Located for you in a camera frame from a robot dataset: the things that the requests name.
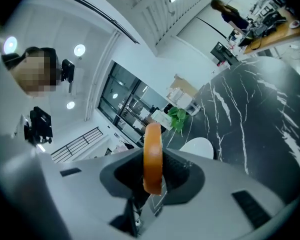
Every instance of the orange handle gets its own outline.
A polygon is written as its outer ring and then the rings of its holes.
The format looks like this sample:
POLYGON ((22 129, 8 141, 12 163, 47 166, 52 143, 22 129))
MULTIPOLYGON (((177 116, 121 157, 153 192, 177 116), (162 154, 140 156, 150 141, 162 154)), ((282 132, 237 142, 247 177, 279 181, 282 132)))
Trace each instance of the orange handle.
POLYGON ((143 187, 149 194, 161 194, 162 166, 161 126, 150 123, 145 129, 143 147, 143 187))

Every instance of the window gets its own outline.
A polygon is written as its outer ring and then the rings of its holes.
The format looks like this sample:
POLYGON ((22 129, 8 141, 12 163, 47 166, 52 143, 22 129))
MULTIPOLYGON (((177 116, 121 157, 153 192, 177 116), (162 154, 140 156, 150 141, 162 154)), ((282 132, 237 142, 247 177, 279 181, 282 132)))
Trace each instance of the window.
POLYGON ((129 90, 120 85, 115 79, 109 78, 103 93, 103 98, 118 111, 128 92, 129 90))
POLYGON ((137 79, 133 74, 131 74, 119 64, 114 65, 111 76, 121 82, 127 89, 130 89, 133 86, 134 81, 137 79))
POLYGON ((157 106, 162 100, 168 103, 147 84, 115 63, 98 108, 128 139, 142 147, 146 127, 153 122, 151 106, 157 106))
POLYGON ((100 108, 103 110, 103 112, 106 113, 106 115, 113 120, 115 120, 117 113, 111 106, 107 104, 105 100, 101 100, 100 102, 100 108))

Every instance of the green plant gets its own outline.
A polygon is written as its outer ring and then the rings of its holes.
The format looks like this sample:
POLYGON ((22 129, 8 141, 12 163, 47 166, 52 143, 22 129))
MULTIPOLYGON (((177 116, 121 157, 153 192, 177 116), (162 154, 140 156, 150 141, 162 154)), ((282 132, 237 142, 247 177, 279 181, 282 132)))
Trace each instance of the green plant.
POLYGON ((174 106, 168 111, 168 116, 172 118, 171 126, 175 128, 178 133, 180 133, 187 118, 186 111, 182 108, 177 108, 174 106))

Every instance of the black marble countertop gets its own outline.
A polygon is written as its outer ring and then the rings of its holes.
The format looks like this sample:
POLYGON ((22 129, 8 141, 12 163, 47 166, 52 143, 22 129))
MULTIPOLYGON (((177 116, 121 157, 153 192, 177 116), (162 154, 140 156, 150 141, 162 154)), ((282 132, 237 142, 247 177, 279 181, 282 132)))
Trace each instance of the black marble countertop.
POLYGON ((300 193, 300 75, 272 57, 241 61, 205 84, 182 135, 162 135, 163 147, 180 149, 203 137, 214 159, 236 166, 288 204, 300 193))

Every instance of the black vent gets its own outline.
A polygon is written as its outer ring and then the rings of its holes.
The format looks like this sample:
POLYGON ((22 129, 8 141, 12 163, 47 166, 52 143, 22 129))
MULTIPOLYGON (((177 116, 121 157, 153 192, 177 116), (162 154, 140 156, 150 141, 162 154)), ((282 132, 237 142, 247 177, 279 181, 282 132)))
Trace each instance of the black vent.
POLYGON ((236 192, 233 193, 232 196, 255 229, 261 227, 271 219, 265 210, 247 191, 236 192))
POLYGON ((72 168, 72 169, 68 169, 68 170, 62 170, 60 171, 60 174, 62 175, 62 177, 66 177, 72 174, 77 174, 80 173, 81 170, 79 168, 72 168))

